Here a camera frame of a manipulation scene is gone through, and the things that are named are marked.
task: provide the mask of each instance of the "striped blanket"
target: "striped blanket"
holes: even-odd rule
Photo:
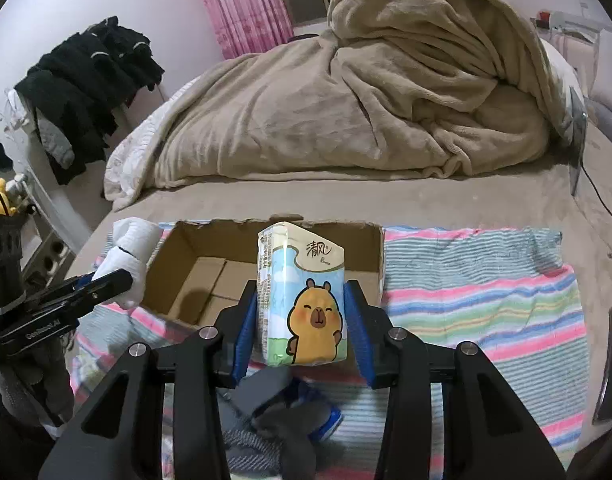
[[[165,239],[172,224],[163,224]],[[518,394],[568,466],[579,439],[588,379],[588,348],[574,271],[560,255],[561,234],[548,229],[445,231],[385,229],[383,307],[396,326],[428,343],[475,341]],[[99,265],[103,256],[98,258]],[[78,330],[71,374],[78,404],[130,344],[179,342],[187,330],[142,308],[97,306]],[[374,474],[388,391],[356,376],[309,368],[305,379],[344,415],[324,446],[321,478],[368,480]],[[443,470],[441,387],[433,385],[431,478]],[[172,387],[164,400],[164,478],[172,478]]]

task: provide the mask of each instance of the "tissue packaging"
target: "tissue packaging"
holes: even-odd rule
[[[318,365],[347,356],[344,250],[278,222],[259,234],[257,342],[270,366]]]

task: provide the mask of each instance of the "blue gripper pad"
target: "blue gripper pad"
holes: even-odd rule
[[[366,332],[364,322],[361,319],[355,295],[348,283],[343,284],[343,307],[345,309],[346,322],[348,323],[348,338],[353,344],[359,373],[361,377],[366,379],[368,386],[372,387],[375,380],[372,344]]]
[[[87,285],[88,283],[90,283],[93,280],[94,275],[95,273],[91,272],[90,274],[85,274],[84,276],[81,276],[78,279],[78,282],[75,284],[75,290],[79,290],[84,285]]]
[[[257,291],[253,295],[241,331],[235,343],[235,361],[232,368],[232,376],[239,383],[245,376],[250,362],[250,354],[253,351],[255,340],[255,326],[257,321]]]

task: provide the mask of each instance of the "screw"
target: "screw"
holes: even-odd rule
[[[146,352],[146,345],[144,343],[135,343],[128,349],[128,353],[133,357],[139,357],[140,355],[144,355]]]
[[[401,328],[400,326],[394,326],[390,330],[388,330],[388,336],[395,341],[401,341],[401,339],[406,339],[408,333],[405,328]]]
[[[466,355],[474,355],[479,352],[479,347],[472,341],[465,341],[460,346],[461,351]]]
[[[217,337],[219,330],[217,330],[214,326],[205,326],[203,329],[199,330],[199,337],[202,339],[213,339]]]

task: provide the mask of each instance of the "cartoon character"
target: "cartoon character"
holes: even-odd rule
[[[342,339],[343,320],[337,300],[330,292],[330,283],[315,285],[308,278],[295,298],[288,314],[288,329],[293,337],[286,352],[293,364],[320,364],[337,357],[337,345]]]

